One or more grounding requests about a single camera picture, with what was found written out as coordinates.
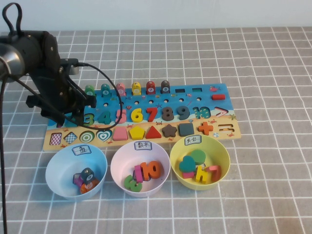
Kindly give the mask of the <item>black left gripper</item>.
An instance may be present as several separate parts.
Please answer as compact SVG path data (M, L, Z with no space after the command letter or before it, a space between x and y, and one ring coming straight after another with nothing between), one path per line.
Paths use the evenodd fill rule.
M78 67L62 65L57 72L47 68L38 68L30 73L30 77L39 91L39 96L27 97L28 107L39 107L41 115L56 122L57 127L62 127L65 118L57 114L71 113L76 124L84 123L85 106L96 107L96 98L87 95L70 75L79 72Z

